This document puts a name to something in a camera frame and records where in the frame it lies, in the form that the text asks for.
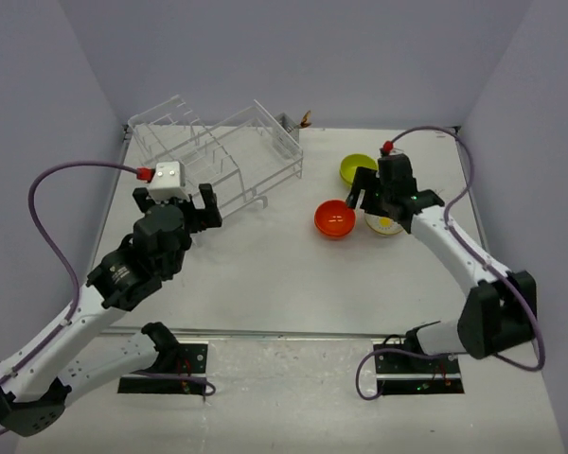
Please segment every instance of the yellow bowl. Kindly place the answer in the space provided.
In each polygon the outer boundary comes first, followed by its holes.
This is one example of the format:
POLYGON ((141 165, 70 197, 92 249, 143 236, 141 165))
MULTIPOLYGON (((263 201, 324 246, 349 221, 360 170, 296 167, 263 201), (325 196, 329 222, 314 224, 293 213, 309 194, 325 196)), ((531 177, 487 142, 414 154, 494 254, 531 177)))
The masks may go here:
POLYGON ((341 161, 341 168, 339 170, 341 178, 347 185, 351 186, 353 183, 353 177, 355 177, 358 167, 368 167, 374 170, 379 169, 377 162, 370 156, 366 156, 365 154, 350 154, 341 161))

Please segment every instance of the white wall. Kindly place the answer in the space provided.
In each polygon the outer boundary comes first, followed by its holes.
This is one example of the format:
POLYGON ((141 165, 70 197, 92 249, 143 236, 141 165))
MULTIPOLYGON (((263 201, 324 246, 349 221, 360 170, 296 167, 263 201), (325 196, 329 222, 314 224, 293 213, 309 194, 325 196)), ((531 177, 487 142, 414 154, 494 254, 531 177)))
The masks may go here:
POLYGON ((532 4, 462 132, 490 248, 537 278, 543 375, 568 451, 568 2, 532 4))
POLYGON ((181 93, 319 126, 457 125, 530 0, 61 0, 120 120, 181 93))
MULTIPOLYGON (((56 1, 0 1, 0 359, 70 300, 62 265, 27 212, 27 188, 49 166, 119 158, 121 128, 56 1)), ((114 174, 71 170, 42 184, 39 214, 83 275, 114 174)), ((0 454, 16 437, 0 439, 0 454)))

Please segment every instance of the table surface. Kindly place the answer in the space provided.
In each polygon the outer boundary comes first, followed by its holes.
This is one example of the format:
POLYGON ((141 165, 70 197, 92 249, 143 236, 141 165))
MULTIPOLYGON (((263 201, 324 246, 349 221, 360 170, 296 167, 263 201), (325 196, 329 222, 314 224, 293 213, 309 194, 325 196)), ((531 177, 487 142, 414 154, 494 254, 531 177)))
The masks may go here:
MULTIPOLYGON (((350 153, 377 157, 397 131, 302 130, 303 179, 289 179, 227 218, 221 229, 196 236, 183 271, 120 326, 163 321, 171 328, 285 332, 392 333, 458 317, 464 297, 432 253, 405 233, 379 236, 358 211, 342 241, 324 239, 313 225, 316 207, 348 192, 339 164, 350 153)), ((445 201, 465 179, 452 138, 421 131, 400 141, 411 157, 419 188, 445 201)), ((137 166, 138 145, 126 164, 137 166)), ((139 182, 122 175, 97 257, 112 251, 140 214, 132 199, 139 182)), ((469 198, 453 215, 470 236, 478 232, 469 198)))
MULTIPOLYGON (((163 321, 176 328, 332 333, 404 332, 458 316, 463 296, 451 276, 411 236, 373 235, 360 218, 344 241, 313 229, 315 207, 344 198, 338 163, 376 150, 394 131, 302 131, 304 178, 269 193, 269 206, 239 212, 203 235, 184 272, 138 307, 124 325, 163 321)), ((444 200, 464 183, 451 139, 416 133, 400 144, 419 186, 444 200)), ((136 165, 131 146, 127 162, 136 165)), ((139 217, 119 183, 98 256, 139 217)), ((477 239, 470 202, 454 211, 477 239)), ((83 352, 120 337, 96 339, 83 352)), ((110 383, 85 396, 52 428, 22 439, 17 453, 562 453, 541 374, 494 358, 460 358, 465 394, 389 396, 364 402, 353 377, 369 339, 210 340, 207 371, 218 392, 194 396, 117 394, 110 383)), ((536 361, 530 344, 506 352, 536 361)), ((374 362, 362 375, 375 391, 374 362)))
MULTIPOLYGON (((98 339, 87 352, 117 338, 98 339)), ((353 377, 369 340, 213 340, 207 370, 217 393, 117 394, 110 383, 17 454, 561 454, 541 374, 493 358, 460 358, 465 394, 364 402, 353 377)), ((508 352, 533 362, 530 345, 508 352)), ((375 391, 374 362, 364 369, 375 391)))

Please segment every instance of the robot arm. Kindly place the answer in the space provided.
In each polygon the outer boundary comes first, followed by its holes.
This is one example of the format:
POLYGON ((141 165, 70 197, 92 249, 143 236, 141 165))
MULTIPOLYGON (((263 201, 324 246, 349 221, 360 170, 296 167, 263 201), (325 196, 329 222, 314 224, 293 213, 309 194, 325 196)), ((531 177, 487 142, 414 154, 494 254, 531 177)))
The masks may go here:
POLYGON ((19 352, 0 362, 0 424, 4 428, 34 435, 96 387, 130 372, 149 368, 160 372, 161 363, 174 359, 178 342, 160 323, 146 325, 117 348, 90 360, 78 354, 181 270, 191 234, 221 227, 210 184, 200 184, 204 208, 198 209, 184 190, 184 172, 178 162, 158 164, 149 186, 133 192, 144 217, 89 273, 71 318, 67 318, 67 307, 19 352), (41 351, 35 358, 15 368, 37 348, 41 351))
POLYGON ((417 190, 406 155, 383 153, 378 171, 358 167, 347 206, 355 208, 362 191, 361 208, 366 213, 393 219, 427 246, 466 297, 458 320, 411 329, 406 333, 405 349, 423 355, 468 353, 473 358, 485 358, 534 338, 521 305, 501 281, 504 276, 536 316, 536 284, 532 276, 526 271, 511 272, 448 217, 448 225, 454 226, 475 254, 462 247, 445 222, 444 201, 432 190, 417 190))

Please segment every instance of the orange bowl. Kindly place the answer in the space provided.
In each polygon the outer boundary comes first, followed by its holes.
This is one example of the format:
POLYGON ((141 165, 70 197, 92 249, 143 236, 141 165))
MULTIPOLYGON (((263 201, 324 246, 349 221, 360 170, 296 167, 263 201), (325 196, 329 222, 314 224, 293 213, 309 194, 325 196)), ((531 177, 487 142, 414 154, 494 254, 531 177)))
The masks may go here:
POLYGON ((328 238, 342 238, 353 230, 356 214, 344 201, 325 201, 313 217, 315 227, 328 238))

